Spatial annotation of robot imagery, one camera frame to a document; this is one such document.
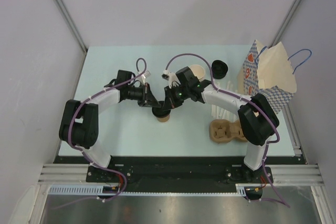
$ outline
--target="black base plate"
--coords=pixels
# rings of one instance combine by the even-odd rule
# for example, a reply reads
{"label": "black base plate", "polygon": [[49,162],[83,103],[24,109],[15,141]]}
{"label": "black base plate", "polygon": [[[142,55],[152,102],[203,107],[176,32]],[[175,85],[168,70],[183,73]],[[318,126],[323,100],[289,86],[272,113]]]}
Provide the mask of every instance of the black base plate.
{"label": "black base plate", "polygon": [[[235,193],[236,183],[260,184],[260,175],[263,173],[257,171],[248,181],[243,176],[242,168],[237,166],[124,165],[112,169],[126,176],[126,191],[145,193]],[[90,166],[86,181],[108,184],[118,183],[119,178],[113,173]]]}

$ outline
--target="paper bag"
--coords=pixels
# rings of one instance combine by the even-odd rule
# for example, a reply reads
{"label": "paper bag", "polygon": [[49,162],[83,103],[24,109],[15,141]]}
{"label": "paper bag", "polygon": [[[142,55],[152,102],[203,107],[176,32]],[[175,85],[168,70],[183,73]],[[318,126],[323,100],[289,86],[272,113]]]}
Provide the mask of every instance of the paper bag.
{"label": "paper bag", "polygon": [[238,92],[263,94],[277,114],[296,90],[293,68],[283,44],[267,49],[255,40],[238,75]]}

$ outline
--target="small black bowl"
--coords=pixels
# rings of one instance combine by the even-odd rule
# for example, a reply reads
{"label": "small black bowl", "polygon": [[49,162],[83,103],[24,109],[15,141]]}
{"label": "small black bowl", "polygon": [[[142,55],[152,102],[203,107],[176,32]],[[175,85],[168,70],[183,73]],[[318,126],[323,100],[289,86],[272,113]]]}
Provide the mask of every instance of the small black bowl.
{"label": "small black bowl", "polygon": [[221,60],[215,60],[214,62],[212,62],[211,70],[213,78],[222,79],[226,76],[228,67],[227,64],[225,64]]}

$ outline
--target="checkered pattern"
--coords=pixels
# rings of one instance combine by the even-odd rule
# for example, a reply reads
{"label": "checkered pattern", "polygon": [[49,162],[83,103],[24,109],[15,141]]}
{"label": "checkered pattern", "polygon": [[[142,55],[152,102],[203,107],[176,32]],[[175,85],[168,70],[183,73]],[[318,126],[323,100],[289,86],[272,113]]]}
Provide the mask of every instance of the checkered pattern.
{"label": "checkered pattern", "polygon": [[294,96],[293,93],[286,92],[278,88],[278,86],[274,86],[270,89],[260,89],[259,93],[266,97],[269,105],[271,105],[276,114],[278,114]]}
{"label": "checkered pattern", "polygon": [[274,112],[278,114],[282,108],[292,99],[294,94],[286,92],[278,88],[278,86],[274,86],[270,89],[259,89],[257,75],[257,65],[259,63],[259,58],[257,58],[258,54],[259,52],[257,50],[256,41],[254,41],[243,63],[244,93],[250,96],[254,96],[257,93],[263,94]]}
{"label": "checkered pattern", "polygon": [[248,95],[255,95],[258,93],[258,76],[257,76],[257,64],[259,63],[257,44],[254,41],[248,55],[243,63],[244,73],[244,93]]}

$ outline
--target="black mounting bracket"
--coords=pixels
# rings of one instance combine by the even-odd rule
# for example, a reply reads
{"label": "black mounting bracket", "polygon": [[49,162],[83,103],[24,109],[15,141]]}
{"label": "black mounting bracket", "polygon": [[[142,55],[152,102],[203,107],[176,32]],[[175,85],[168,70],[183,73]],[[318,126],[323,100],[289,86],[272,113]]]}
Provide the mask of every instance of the black mounting bracket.
{"label": "black mounting bracket", "polygon": [[[272,171],[270,167],[266,167],[267,176],[273,182]],[[229,184],[260,184],[261,178],[266,179],[266,174],[262,167],[252,171],[245,165],[228,166],[225,168],[225,182]]]}
{"label": "black mounting bracket", "polygon": [[[114,166],[113,162],[110,162],[108,168],[123,173],[126,176],[128,183],[131,182],[133,166]],[[119,182],[119,178],[117,177],[116,173],[108,172],[90,165],[86,174],[86,182],[107,184],[117,183]]]}
{"label": "black mounting bracket", "polygon": [[[80,105],[80,101],[69,100],[65,104],[59,138],[68,141],[68,133],[72,117]],[[79,111],[76,119],[83,118],[83,122],[75,122],[71,131],[71,142],[73,145],[80,145],[85,149],[93,146],[98,138],[98,105],[86,103]]]}
{"label": "black mounting bracket", "polygon": [[[251,102],[262,109],[275,127],[279,126],[279,120],[265,96],[258,93],[251,98]],[[255,112],[257,112],[256,108],[249,103],[240,107],[238,115],[242,126],[241,129],[249,142],[254,145],[263,146],[265,141],[274,134],[274,130],[264,116],[261,114],[255,115]]]}

